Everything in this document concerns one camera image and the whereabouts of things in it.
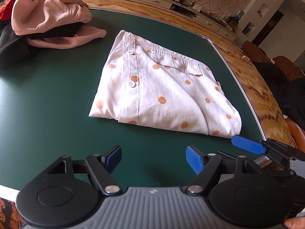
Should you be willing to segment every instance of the orange polka dot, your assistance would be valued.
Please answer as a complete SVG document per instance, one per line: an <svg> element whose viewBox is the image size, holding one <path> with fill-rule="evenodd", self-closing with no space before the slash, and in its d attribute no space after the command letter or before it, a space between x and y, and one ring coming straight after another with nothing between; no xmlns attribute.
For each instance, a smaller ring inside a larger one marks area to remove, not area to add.
<svg viewBox="0 0 305 229"><path fill-rule="evenodd" d="M131 80L136 83L137 81L139 81L139 78L137 76L132 76Z"/></svg>
<svg viewBox="0 0 305 229"><path fill-rule="evenodd" d="M158 97L158 102L161 104L165 104L166 103L166 99L163 96Z"/></svg>
<svg viewBox="0 0 305 229"><path fill-rule="evenodd" d="M103 108L103 106L104 106L104 101L103 101L103 100L98 100L98 101L96 102L96 107L97 107L98 109Z"/></svg>
<svg viewBox="0 0 305 229"><path fill-rule="evenodd" d="M185 121L185 122L183 122L182 124L181 124L181 128L187 128L189 126L189 123L187 122L187 121Z"/></svg>

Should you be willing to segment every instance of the green table surface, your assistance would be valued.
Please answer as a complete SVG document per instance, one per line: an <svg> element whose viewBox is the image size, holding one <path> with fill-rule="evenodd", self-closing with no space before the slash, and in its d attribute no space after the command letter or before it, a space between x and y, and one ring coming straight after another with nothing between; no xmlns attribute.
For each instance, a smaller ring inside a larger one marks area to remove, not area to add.
<svg viewBox="0 0 305 229"><path fill-rule="evenodd" d="M0 72L0 185L21 189L61 155L84 159L114 145L122 147L123 158L112 176L123 189L187 185L195 177L185 159L187 145L258 158L230 139L88 117L104 63L124 29L209 66L240 113L240 135L262 139L241 90L206 39L135 15L91 13L88 24L105 29L103 39L69 50L39 49L21 67Z"/></svg>

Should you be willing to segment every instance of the shirt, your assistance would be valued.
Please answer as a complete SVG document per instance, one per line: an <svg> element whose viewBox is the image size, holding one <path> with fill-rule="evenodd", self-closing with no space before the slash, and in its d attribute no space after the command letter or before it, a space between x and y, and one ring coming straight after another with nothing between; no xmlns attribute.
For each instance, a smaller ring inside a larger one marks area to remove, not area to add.
<svg viewBox="0 0 305 229"><path fill-rule="evenodd" d="M104 65L91 117L225 138L241 118L205 64L124 30Z"/></svg>

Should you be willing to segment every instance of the pink garment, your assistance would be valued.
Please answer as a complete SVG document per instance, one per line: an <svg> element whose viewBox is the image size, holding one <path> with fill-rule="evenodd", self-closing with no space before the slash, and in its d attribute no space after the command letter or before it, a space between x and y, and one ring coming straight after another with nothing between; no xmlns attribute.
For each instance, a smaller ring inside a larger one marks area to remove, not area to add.
<svg viewBox="0 0 305 229"><path fill-rule="evenodd" d="M31 40L27 38L27 42L31 46L41 48L55 48L55 49L70 49L80 45L87 44L93 39L103 38L106 31L95 27L83 25L74 37L57 37L47 38L42 40Z"/></svg>
<svg viewBox="0 0 305 229"><path fill-rule="evenodd" d="M92 19L89 7L81 0L16 0L12 12L12 29L16 35L45 33L75 22Z"/></svg>

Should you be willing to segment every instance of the human hand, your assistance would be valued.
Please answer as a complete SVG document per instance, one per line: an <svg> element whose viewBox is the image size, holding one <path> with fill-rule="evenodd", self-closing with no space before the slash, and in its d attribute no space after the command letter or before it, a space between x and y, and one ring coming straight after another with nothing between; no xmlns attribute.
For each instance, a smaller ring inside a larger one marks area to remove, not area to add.
<svg viewBox="0 0 305 229"><path fill-rule="evenodd" d="M305 217L295 217L285 221L284 225L289 229L305 229Z"/></svg>

